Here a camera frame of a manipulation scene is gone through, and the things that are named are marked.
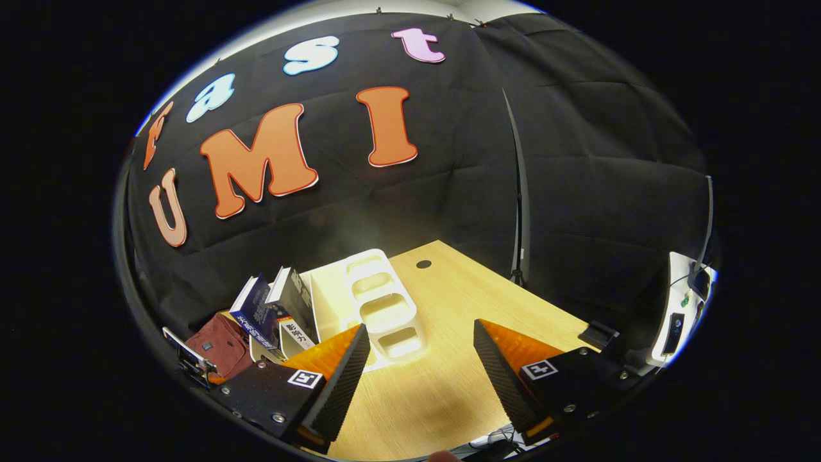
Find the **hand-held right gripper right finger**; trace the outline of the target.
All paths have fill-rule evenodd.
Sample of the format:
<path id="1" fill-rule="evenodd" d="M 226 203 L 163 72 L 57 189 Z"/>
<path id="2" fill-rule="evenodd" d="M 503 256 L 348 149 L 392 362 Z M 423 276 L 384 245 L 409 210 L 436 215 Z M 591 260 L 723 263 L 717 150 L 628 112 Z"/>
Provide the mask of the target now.
<path id="1" fill-rule="evenodd" d="M 583 346 L 562 351 L 477 319 L 474 348 L 514 430 L 527 444 L 574 438 L 624 406 L 644 377 Z"/>

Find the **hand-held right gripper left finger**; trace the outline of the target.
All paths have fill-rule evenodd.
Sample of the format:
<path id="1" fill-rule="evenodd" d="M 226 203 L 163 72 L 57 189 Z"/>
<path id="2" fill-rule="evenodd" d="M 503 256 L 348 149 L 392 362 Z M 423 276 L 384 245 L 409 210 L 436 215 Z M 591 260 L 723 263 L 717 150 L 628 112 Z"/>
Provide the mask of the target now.
<path id="1" fill-rule="evenodd" d="M 284 444 L 328 453 L 345 421 L 371 350 L 359 323 L 285 363 L 259 359 L 214 386 L 220 407 Z"/>

